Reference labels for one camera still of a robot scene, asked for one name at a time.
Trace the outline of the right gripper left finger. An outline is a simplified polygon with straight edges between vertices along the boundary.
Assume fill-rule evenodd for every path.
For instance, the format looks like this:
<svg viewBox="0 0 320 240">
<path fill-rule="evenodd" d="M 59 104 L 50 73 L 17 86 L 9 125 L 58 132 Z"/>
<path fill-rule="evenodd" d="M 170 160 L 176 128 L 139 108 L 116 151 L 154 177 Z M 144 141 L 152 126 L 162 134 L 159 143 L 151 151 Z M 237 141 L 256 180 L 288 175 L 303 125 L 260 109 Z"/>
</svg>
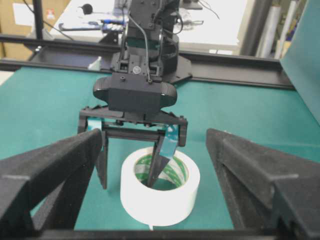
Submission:
<svg viewBox="0 0 320 240">
<path fill-rule="evenodd" d="M 74 226 L 101 148 L 94 129 L 1 160 L 1 239 L 96 239 Z"/>
</svg>

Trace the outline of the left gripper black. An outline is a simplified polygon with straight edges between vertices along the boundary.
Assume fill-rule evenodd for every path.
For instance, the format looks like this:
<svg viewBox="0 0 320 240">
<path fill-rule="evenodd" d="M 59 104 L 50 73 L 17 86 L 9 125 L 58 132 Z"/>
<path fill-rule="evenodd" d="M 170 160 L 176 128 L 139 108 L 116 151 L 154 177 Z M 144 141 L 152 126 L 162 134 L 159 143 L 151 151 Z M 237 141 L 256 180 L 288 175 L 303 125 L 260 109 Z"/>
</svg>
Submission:
<svg viewBox="0 0 320 240">
<path fill-rule="evenodd" d="M 152 158 L 147 178 L 147 186 L 152 187 L 164 170 L 169 158 L 160 155 L 161 147 L 165 137 L 160 130 L 138 130 L 132 128 L 119 128 L 124 123 L 142 124 L 145 127 L 155 127 L 164 125 L 178 126 L 178 146 L 184 147 L 187 140 L 188 121 L 183 116 L 176 116 L 172 112 L 160 111 L 158 113 L 134 113 L 110 110 L 108 106 L 97 105 L 95 107 L 85 107 L 79 112 L 78 132 L 82 133 L 88 129 L 89 118 L 105 120 L 102 125 L 102 148 L 96 161 L 97 175 L 104 190 L 108 186 L 108 148 L 109 138 L 120 138 L 129 140 L 140 140 L 155 142 L 153 146 Z"/>
</svg>

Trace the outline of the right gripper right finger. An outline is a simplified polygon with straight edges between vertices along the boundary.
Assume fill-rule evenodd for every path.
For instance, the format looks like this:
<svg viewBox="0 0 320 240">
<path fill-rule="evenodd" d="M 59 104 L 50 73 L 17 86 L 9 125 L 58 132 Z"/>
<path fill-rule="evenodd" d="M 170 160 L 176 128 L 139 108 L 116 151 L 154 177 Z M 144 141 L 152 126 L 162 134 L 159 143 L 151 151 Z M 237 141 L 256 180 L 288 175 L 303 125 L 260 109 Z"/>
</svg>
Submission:
<svg viewBox="0 0 320 240">
<path fill-rule="evenodd" d="M 210 128 L 206 148 L 236 229 L 320 237 L 320 165 Z"/>
</svg>

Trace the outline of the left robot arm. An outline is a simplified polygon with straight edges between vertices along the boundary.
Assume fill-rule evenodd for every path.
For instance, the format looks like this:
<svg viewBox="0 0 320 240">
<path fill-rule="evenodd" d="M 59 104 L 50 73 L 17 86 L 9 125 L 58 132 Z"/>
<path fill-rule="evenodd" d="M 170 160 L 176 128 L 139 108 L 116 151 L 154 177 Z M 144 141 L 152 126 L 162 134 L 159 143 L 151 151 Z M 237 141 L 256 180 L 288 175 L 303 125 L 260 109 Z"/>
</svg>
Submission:
<svg viewBox="0 0 320 240">
<path fill-rule="evenodd" d="M 165 112 L 177 102 L 175 83 L 189 77 L 190 62 L 179 55 L 174 26 L 181 21 L 177 0 L 133 0 L 120 51 L 113 54 L 110 76 L 93 86 L 104 106 L 85 107 L 79 113 L 78 132 L 89 129 L 90 119 L 101 120 L 102 152 L 96 169 L 107 187 L 109 138 L 153 142 L 147 185 L 153 186 L 174 152 L 186 144 L 188 121 Z"/>
</svg>

